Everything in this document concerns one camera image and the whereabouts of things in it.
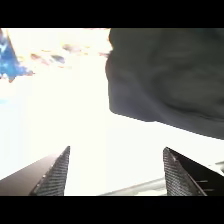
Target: dark cloth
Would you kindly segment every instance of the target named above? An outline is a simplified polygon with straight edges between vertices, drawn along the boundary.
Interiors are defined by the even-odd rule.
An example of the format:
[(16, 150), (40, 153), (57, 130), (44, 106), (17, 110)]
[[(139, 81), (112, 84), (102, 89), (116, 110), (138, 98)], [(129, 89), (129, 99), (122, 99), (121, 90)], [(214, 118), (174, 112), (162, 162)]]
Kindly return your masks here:
[(112, 28), (110, 110), (224, 139), (223, 28)]

